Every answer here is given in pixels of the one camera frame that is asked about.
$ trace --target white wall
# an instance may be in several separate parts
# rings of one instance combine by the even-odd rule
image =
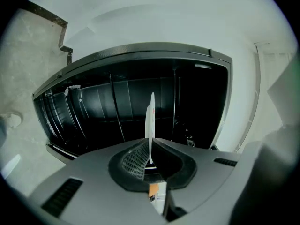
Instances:
[[[283,125],[268,90],[282,75],[296,52],[295,47],[282,46],[279,42],[256,45],[261,69],[260,95],[251,128],[239,152],[244,150],[247,143],[261,141],[266,135],[278,130]]]
[[[113,46],[138,42],[186,43],[233,59],[232,96],[217,141],[233,151],[255,96],[254,43],[295,43],[272,0],[30,0],[68,22],[64,45],[73,61]]]

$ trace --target concrete wall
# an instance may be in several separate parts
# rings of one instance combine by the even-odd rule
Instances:
[[[68,22],[64,45],[73,61],[138,42],[186,43],[233,59],[229,111],[217,146],[233,151],[255,97],[254,43],[293,40],[272,0],[30,0]]]
[[[64,166],[47,152],[48,138],[32,102],[32,93],[67,65],[67,53],[57,46],[61,29],[40,16],[19,10],[1,38],[0,114],[14,112],[22,122],[16,128],[5,127],[7,137],[0,138],[0,146],[4,143],[0,168],[15,156],[20,159],[6,181],[25,196]]]

